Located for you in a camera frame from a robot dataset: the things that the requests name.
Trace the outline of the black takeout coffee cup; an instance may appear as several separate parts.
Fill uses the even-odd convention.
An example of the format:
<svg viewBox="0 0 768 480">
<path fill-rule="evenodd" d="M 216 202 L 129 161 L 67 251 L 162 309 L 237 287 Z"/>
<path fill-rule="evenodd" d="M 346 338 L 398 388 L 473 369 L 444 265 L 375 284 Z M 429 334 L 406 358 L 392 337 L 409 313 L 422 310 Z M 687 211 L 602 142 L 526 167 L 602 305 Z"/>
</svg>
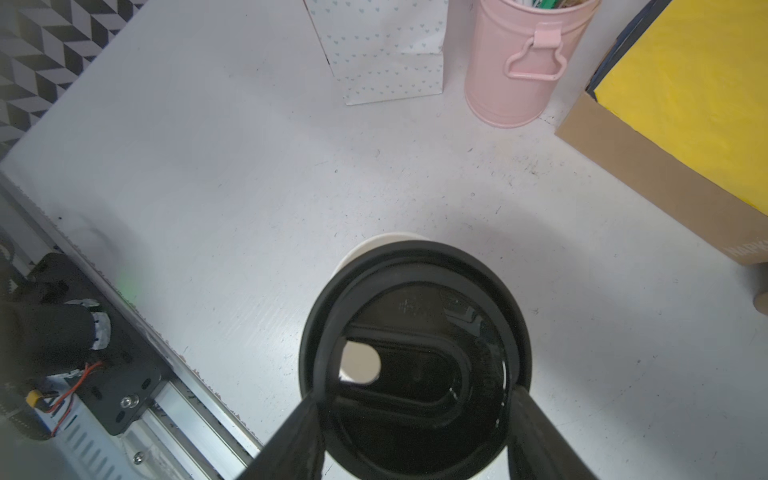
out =
<svg viewBox="0 0 768 480">
<path fill-rule="evenodd" d="M 418 261 L 420 249 L 410 246 L 404 247 L 404 244 L 408 242 L 432 243 L 432 240 L 410 232 L 387 232 L 367 238 L 352 248 L 342 258 L 329 279 L 332 280 L 350 263 L 356 262 L 360 257 L 363 257 L 365 260 L 376 260 L 378 263 L 387 266 L 407 265 Z"/>
</svg>

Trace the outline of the black plastic cup lid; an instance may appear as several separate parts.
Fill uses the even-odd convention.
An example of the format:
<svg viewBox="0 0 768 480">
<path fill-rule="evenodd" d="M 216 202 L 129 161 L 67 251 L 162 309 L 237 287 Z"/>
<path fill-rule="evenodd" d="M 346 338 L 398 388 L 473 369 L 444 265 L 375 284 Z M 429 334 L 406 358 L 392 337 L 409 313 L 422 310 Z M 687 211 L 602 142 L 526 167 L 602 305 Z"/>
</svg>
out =
<svg viewBox="0 0 768 480">
<path fill-rule="evenodd" d="M 529 387 L 523 314 L 484 263 L 449 245 L 419 260 L 360 257 L 307 318 L 299 382 L 321 409 L 328 453 L 361 479 L 467 479 L 506 444 L 507 403 Z"/>
</svg>

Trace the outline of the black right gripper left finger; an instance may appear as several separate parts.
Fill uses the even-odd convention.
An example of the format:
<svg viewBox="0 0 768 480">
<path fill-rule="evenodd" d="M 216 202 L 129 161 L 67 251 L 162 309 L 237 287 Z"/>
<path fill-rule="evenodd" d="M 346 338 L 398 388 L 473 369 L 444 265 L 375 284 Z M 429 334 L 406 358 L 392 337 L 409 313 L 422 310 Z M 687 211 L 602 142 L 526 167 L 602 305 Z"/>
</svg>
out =
<svg viewBox="0 0 768 480">
<path fill-rule="evenodd" d="M 310 390 L 238 479 L 321 479 L 325 453 L 321 409 Z"/>
</svg>

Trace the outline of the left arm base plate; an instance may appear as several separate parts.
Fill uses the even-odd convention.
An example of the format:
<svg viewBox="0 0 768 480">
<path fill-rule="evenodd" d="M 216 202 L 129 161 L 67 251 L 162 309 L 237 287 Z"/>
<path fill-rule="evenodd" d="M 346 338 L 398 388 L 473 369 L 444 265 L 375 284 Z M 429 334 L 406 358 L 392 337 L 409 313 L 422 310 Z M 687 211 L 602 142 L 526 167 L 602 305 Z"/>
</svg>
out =
<svg viewBox="0 0 768 480">
<path fill-rule="evenodd" d="M 109 343 L 76 364 L 95 369 L 75 394 L 109 434 L 124 433 L 172 378 L 168 363 L 67 256 L 45 255 L 29 280 L 31 285 L 17 295 L 19 300 L 41 306 L 76 305 L 89 309 L 95 322 L 107 319 Z"/>
</svg>

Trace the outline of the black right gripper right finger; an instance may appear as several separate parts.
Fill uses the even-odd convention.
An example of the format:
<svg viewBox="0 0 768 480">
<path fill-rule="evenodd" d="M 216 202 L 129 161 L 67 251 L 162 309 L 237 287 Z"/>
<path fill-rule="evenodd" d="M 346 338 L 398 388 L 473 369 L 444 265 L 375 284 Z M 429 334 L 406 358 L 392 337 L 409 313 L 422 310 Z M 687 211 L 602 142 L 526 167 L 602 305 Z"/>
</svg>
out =
<svg viewBox="0 0 768 480">
<path fill-rule="evenodd" d="M 512 389 L 508 406 L 511 479 L 596 479 L 524 387 Z"/>
</svg>

